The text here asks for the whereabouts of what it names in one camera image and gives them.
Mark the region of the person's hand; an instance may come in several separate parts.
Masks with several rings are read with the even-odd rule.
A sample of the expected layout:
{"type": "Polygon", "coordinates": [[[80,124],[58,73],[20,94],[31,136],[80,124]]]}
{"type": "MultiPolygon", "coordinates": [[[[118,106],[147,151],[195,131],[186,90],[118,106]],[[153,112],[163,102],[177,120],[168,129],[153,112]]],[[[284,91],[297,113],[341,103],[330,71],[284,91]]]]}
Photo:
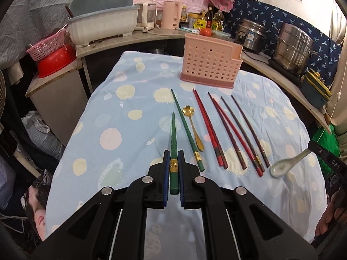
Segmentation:
{"type": "Polygon", "coordinates": [[[335,208],[336,202],[341,192],[342,192],[342,189],[340,188],[339,191],[335,192],[332,195],[330,203],[326,207],[325,212],[322,214],[320,221],[318,222],[316,226],[315,237],[318,237],[319,235],[324,234],[328,230],[329,223],[333,219],[338,221],[338,223],[340,223],[341,225],[346,225],[346,220],[347,220],[346,208],[345,207],[335,208]]]}

